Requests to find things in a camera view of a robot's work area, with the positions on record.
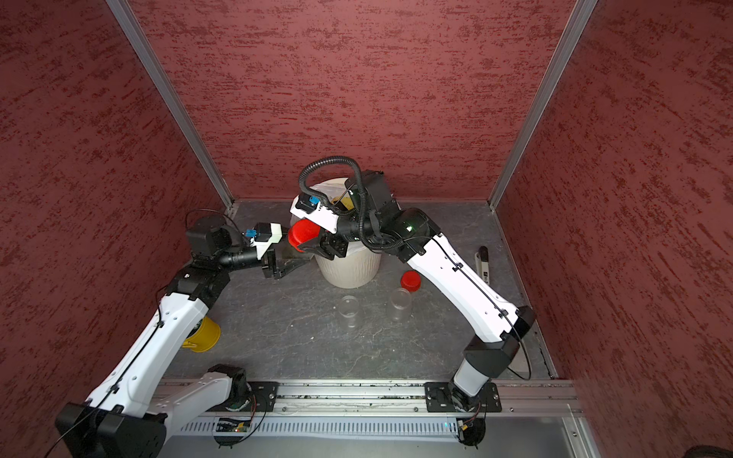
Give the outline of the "clear plastic jar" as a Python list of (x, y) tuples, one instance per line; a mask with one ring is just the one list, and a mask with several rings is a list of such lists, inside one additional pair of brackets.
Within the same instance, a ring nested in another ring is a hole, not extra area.
[(405, 288), (397, 288), (389, 295), (389, 316), (393, 322), (404, 322), (412, 313), (412, 294)]
[(336, 306), (338, 320), (345, 329), (356, 329), (361, 320), (361, 307), (354, 296), (344, 296)]

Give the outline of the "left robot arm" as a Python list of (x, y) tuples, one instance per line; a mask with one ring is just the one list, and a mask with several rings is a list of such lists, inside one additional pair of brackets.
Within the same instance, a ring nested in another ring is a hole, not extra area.
[(184, 342), (204, 329), (232, 272), (257, 268), (280, 279), (311, 260), (287, 236), (279, 223), (242, 231), (218, 212), (187, 227), (191, 260), (165, 286), (149, 324), (86, 401), (66, 404), (57, 415), (59, 441), (72, 456), (156, 457), (172, 433), (214, 406), (256, 413), (258, 399), (244, 370), (227, 364), (216, 364), (158, 406), (153, 396)]

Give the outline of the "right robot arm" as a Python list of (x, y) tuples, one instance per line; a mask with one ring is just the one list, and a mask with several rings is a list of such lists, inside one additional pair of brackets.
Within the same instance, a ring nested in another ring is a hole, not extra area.
[(299, 176), (301, 192), (290, 208), (296, 222), (289, 243), (313, 255), (326, 280), (341, 288), (370, 282), (384, 254), (435, 285), (475, 332), (450, 381), (456, 400), (474, 402), (484, 385), (513, 362), (534, 324), (532, 309), (517, 307), (495, 292), (424, 211), (402, 208), (383, 173), (355, 169), (351, 177), (315, 186), (308, 185), (308, 176), (308, 171)]

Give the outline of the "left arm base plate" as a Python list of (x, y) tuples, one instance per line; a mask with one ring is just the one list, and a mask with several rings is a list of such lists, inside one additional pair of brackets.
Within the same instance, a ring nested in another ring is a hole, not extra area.
[(271, 412), (279, 387), (277, 382), (236, 383), (223, 402), (223, 409), (230, 412)]

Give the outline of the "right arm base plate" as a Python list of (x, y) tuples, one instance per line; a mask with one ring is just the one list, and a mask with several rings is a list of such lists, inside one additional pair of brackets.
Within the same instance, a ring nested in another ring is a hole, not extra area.
[(453, 383), (429, 382), (423, 385), (427, 411), (498, 413), (502, 406), (496, 384), (487, 382), (475, 396), (469, 396)]

